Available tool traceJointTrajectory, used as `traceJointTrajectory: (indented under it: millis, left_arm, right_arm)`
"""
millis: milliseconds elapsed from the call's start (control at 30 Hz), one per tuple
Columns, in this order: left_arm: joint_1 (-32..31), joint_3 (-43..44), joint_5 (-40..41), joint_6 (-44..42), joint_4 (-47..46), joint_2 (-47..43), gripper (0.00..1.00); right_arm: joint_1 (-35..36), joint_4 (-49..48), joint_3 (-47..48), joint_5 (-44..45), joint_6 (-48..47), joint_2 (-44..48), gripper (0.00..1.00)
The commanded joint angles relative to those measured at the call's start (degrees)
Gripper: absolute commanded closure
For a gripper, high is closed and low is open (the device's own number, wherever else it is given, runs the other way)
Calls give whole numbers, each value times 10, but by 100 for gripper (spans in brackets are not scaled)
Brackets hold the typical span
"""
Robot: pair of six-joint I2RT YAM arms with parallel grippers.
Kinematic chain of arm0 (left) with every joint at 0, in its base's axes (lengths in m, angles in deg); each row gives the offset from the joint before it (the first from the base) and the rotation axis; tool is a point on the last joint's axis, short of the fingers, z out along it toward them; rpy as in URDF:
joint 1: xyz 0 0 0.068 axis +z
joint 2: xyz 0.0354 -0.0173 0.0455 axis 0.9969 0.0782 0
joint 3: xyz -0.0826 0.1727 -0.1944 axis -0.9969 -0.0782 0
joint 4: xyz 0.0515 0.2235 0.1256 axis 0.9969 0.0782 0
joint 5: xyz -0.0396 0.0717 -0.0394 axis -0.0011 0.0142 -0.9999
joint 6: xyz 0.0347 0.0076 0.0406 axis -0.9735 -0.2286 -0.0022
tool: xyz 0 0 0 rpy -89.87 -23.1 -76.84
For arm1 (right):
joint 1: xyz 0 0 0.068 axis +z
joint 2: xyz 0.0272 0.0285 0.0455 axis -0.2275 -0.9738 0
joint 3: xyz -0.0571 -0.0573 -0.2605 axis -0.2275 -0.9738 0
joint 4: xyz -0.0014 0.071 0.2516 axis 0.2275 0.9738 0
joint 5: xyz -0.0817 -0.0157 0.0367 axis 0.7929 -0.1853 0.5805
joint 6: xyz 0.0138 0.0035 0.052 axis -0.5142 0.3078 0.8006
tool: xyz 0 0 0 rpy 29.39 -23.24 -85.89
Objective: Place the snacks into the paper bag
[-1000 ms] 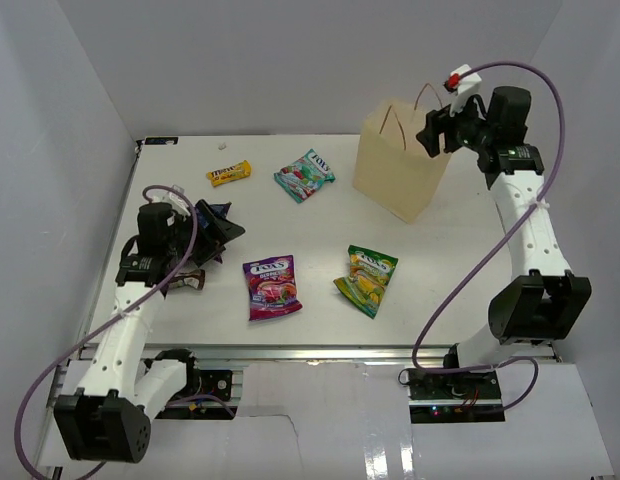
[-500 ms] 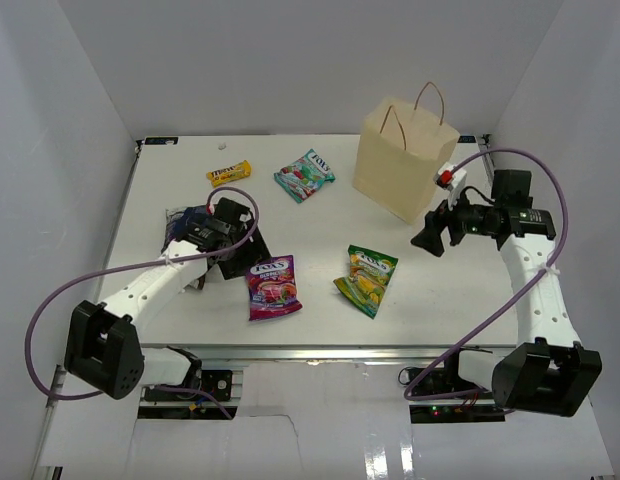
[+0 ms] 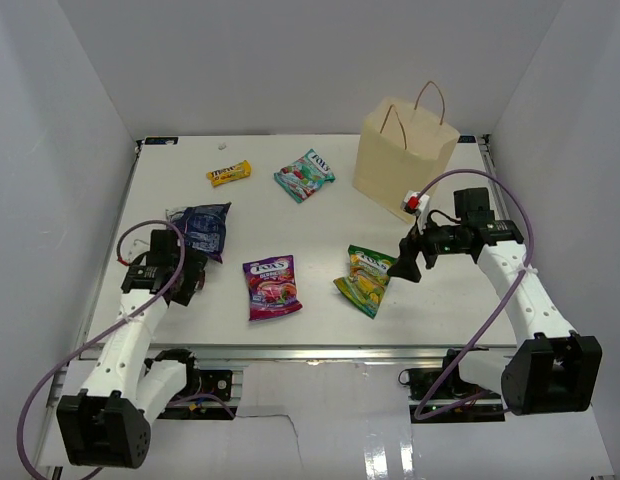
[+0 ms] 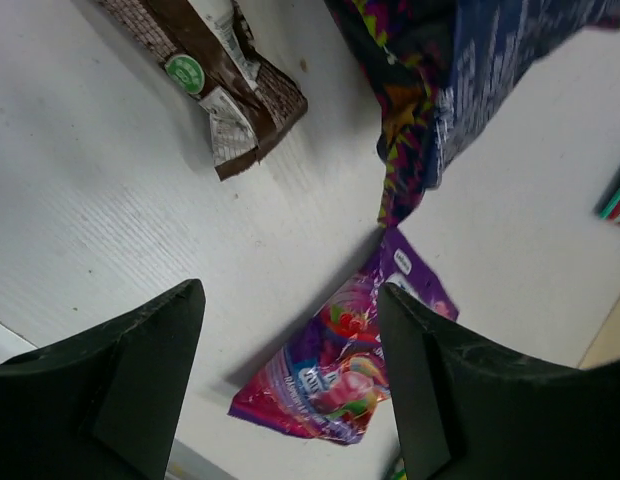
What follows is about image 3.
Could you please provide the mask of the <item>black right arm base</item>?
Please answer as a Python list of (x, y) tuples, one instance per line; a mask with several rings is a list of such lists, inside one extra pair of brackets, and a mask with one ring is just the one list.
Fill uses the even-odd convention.
[(413, 424), (436, 423), (487, 423), (506, 420), (506, 407), (499, 394), (486, 390), (478, 385), (468, 383), (460, 378), (455, 369), (425, 404), (421, 414), (434, 413), (449, 404), (467, 397), (481, 394), (481, 397), (466, 401), (449, 411), (432, 418), (417, 420), (414, 417), (417, 406), (429, 389), (443, 373), (444, 369), (460, 353), (459, 349), (448, 349), (441, 363), (435, 367), (411, 367), (403, 369), (397, 377), (398, 383), (409, 390), (410, 415)]

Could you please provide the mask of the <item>yellow M&M's candy packet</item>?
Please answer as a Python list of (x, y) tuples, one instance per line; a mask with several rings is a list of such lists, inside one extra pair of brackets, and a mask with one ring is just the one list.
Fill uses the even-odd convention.
[(216, 188), (230, 182), (248, 178), (251, 176), (251, 173), (251, 164), (247, 160), (244, 160), (230, 167), (210, 171), (206, 174), (206, 178), (210, 181), (211, 185)]

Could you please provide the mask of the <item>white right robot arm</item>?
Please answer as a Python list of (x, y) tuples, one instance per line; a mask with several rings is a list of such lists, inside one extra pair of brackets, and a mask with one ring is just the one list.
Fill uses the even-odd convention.
[(400, 241), (392, 278), (421, 279), (417, 259), (433, 268), (443, 255), (469, 255), (500, 299), (516, 339), (507, 356), (474, 346), (451, 350), (441, 384), (451, 397), (467, 397), (476, 387), (498, 394), (515, 415), (582, 412), (589, 408), (602, 359), (593, 336), (582, 336), (564, 318), (527, 265), (529, 249), (511, 220), (499, 220), (487, 188), (454, 192), (455, 215), (448, 225), (432, 218), (429, 198), (410, 191), (402, 201), (415, 224)]

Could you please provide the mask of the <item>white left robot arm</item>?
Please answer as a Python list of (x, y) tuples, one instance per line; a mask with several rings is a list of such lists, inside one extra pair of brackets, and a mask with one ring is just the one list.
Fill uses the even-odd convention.
[(169, 306), (189, 304), (206, 263), (166, 227), (153, 230), (148, 252), (129, 264), (121, 284), (123, 324), (108, 336), (79, 392), (62, 396), (57, 406), (71, 464), (140, 467), (154, 421), (171, 401), (199, 392), (202, 377), (190, 350), (168, 349), (153, 358), (147, 353)]

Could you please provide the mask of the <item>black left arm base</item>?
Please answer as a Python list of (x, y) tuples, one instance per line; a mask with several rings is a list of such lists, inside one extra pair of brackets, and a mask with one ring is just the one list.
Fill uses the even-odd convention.
[(164, 360), (186, 365), (186, 386), (173, 396), (176, 405), (166, 407), (159, 415), (164, 420), (224, 420), (231, 421), (237, 408), (231, 407), (233, 371), (202, 369), (193, 352), (179, 348), (163, 350), (154, 358), (144, 360), (145, 372)]

